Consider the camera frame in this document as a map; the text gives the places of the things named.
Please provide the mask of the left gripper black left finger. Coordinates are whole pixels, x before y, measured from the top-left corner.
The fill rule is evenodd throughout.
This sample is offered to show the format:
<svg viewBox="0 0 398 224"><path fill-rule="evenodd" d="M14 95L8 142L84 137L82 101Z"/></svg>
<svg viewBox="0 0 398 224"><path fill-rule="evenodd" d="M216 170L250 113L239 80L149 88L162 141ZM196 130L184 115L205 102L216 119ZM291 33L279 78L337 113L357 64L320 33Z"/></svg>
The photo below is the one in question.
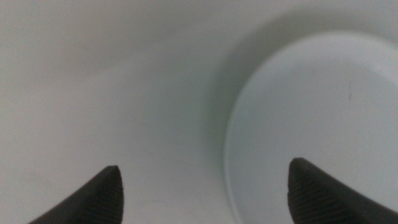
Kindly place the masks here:
<svg viewBox="0 0 398 224"><path fill-rule="evenodd" d="M107 166L31 224L121 224L124 191L118 166Z"/></svg>

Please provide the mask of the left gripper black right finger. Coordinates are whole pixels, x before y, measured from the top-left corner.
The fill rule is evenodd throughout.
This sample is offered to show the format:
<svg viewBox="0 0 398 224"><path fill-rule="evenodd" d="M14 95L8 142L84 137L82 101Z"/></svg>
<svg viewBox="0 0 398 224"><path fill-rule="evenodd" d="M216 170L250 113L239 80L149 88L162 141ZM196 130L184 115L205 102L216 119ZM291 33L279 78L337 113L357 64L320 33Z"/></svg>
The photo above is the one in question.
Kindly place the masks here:
<svg viewBox="0 0 398 224"><path fill-rule="evenodd" d="M304 158L289 164L288 206L299 224L397 224L397 212L358 193Z"/></svg>

